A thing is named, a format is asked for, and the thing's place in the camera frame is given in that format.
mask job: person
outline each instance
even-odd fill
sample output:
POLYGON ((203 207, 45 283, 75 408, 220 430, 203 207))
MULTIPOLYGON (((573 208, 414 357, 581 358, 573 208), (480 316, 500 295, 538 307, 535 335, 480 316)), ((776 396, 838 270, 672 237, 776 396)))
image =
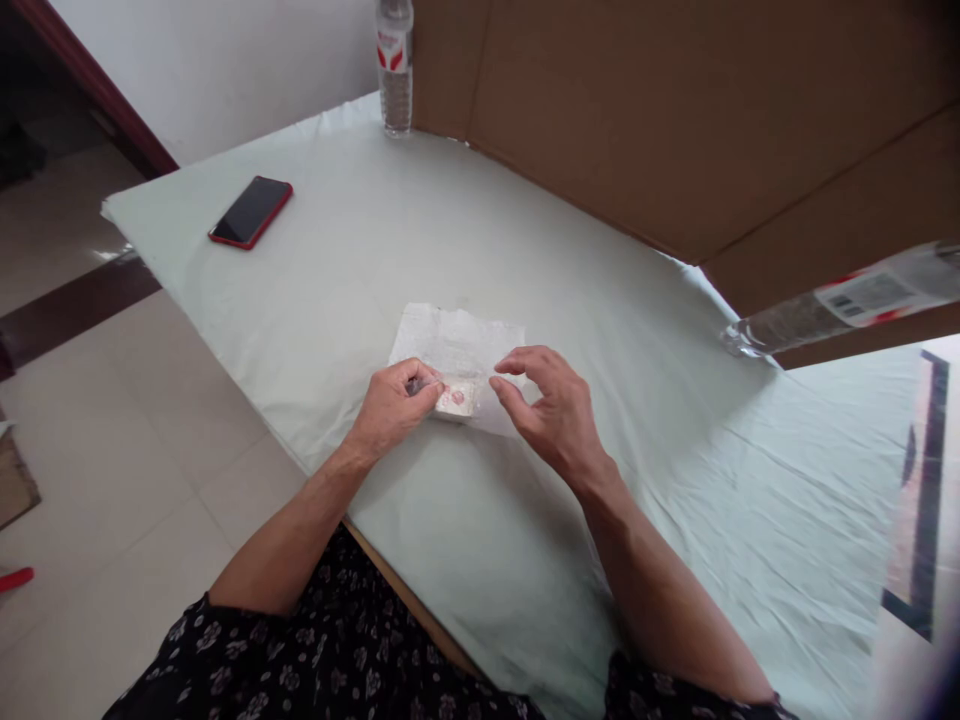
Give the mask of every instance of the person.
MULTIPOLYGON (((528 405, 490 379, 520 436, 579 500, 632 641, 633 659, 611 658, 606 717, 794 717, 634 503, 587 383, 546 347, 516 348, 495 370, 539 386, 528 405)), ((371 468, 442 391, 416 358, 376 372, 340 447, 186 609, 105 718, 543 717, 529 697, 452 665, 341 524, 371 468), (411 396, 411 384, 422 389, 411 396)))

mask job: bottle label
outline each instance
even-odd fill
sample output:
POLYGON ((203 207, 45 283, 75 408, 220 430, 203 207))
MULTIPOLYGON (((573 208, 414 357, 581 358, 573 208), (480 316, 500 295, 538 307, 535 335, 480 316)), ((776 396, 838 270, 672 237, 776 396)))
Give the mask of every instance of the bottle label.
POLYGON ((813 294, 853 327, 879 325, 945 302, 906 283, 885 261, 827 283, 813 294))
POLYGON ((413 43, 409 32, 377 30, 377 60, 387 72, 405 73, 410 68, 413 43))

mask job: left hand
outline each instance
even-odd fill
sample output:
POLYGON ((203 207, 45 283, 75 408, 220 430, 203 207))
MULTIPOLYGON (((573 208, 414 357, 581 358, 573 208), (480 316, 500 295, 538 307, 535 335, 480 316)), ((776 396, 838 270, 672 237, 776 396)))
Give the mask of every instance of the left hand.
POLYGON ((443 388, 440 373, 417 358, 378 370, 370 378, 360 414, 343 444, 352 446, 371 463, 377 462, 433 410, 443 388), (407 383, 412 380, 423 388, 411 397, 407 383))

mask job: red phone case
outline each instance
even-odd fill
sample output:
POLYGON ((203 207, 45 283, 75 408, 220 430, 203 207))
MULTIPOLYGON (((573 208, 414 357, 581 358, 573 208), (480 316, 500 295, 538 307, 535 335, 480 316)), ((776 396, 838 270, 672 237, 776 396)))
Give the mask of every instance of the red phone case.
POLYGON ((253 237, 250 238, 250 242, 238 243, 238 242, 234 242, 233 240, 227 240, 226 238, 217 237, 216 235, 213 234, 213 230, 216 230, 216 225, 214 226, 213 230, 207 233, 208 238, 210 238, 214 242, 223 243, 224 245, 232 245, 233 247, 240 248, 241 250, 253 250, 254 246, 260 240, 260 236, 263 235, 263 231, 266 230, 267 227, 270 225, 270 223, 273 222, 273 219, 277 216, 277 213, 279 213, 283 209, 283 206, 287 204, 287 200, 289 200, 290 196, 293 195, 293 185, 291 185, 288 182, 283 182, 282 180, 274 180, 273 178, 265 178, 263 177, 263 175, 257 175, 253 179, 256 180, 257 178, 260 178, 262 180, 270 180, 271 182, 278 182, 282 185, 286 185, 287 192, 284 194, 282 198, 280 198, 280 201, 277 203, 277 206, 273 210, 271 210, 270 214, 264 218, 262 223, 260 223, 260 227, 257 228, 257 231, 253 234, 253 237))

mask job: forearm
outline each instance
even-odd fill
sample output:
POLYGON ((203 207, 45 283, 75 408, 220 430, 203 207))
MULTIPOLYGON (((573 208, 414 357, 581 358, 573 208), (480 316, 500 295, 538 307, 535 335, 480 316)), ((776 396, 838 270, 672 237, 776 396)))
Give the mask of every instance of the forearm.
POLYGON ((631 638, 654 669, 740 702, 773 699, 763 671, 631 498, 616 464, 577 492, 631 638))
POLYGON ((289 614, 373 462, 343 445, 233 557, 213 605, 289 614))

